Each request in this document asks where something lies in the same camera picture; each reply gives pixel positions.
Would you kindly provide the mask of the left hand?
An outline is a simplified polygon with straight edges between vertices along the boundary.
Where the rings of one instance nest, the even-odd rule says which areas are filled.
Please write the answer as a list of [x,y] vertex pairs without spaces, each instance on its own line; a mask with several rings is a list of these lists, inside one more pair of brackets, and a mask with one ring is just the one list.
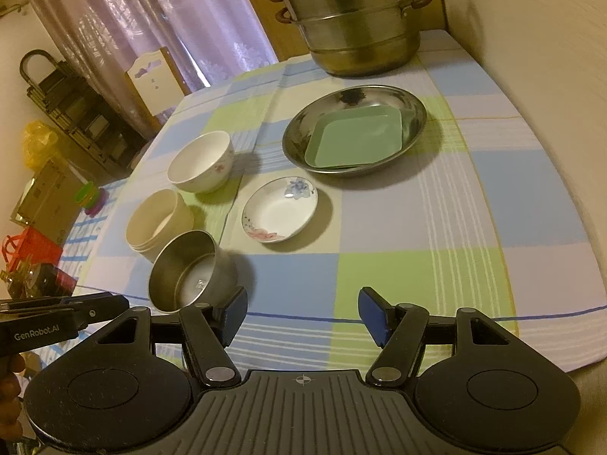
[[8,359],[4,376],[1,378],[1,412],[0,428],[1,439],[5,442],[14,442],[23,436],[23,427],[20,425],[20,383],[16,374],[23,372],[26,367],[21,355],[13,355]]

